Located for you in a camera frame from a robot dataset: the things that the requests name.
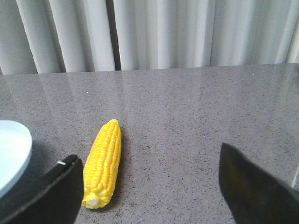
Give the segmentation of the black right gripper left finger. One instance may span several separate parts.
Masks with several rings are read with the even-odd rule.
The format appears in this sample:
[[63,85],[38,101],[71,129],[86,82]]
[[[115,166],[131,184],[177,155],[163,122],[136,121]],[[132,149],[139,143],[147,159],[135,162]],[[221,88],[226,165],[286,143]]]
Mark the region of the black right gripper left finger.
[[30,186],[0,200],[2,224],[72,224],[83,199],[83,164],[69,155]]

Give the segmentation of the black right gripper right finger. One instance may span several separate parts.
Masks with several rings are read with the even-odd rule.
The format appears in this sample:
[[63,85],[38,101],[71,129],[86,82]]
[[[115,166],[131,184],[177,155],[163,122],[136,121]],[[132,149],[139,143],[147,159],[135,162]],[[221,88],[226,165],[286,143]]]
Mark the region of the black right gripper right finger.
[[237,224],[299,222],[298,191],[228,143],[221,145],[219,186]]

